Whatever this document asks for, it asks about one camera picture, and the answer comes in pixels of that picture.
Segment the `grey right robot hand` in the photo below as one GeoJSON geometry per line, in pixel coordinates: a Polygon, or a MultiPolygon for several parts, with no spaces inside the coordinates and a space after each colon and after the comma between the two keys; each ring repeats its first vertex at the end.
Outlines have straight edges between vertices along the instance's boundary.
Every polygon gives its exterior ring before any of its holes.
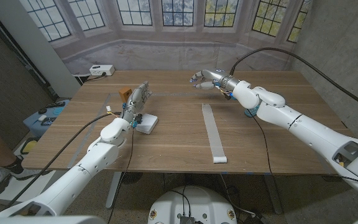
{"type": "Polygon", "coordinates": [[[212,90],[219,88],[224,92],[233,91],[240,81],[230,76],[224,70],[202,70],[190,78],[190,83],[196,89],[212,90]]]}

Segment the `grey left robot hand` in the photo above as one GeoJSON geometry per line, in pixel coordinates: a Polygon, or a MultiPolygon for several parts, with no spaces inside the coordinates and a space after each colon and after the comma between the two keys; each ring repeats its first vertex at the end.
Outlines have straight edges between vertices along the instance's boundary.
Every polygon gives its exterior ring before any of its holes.
{"type": "Polygon", "coordinates": [[[121,118],[129,123],[133,122],[135,117],[143,110],[145,102],[151,95],[152,92],[149,90],[149,82],[143,82],[130,95],[122,111],[121,118]]]}

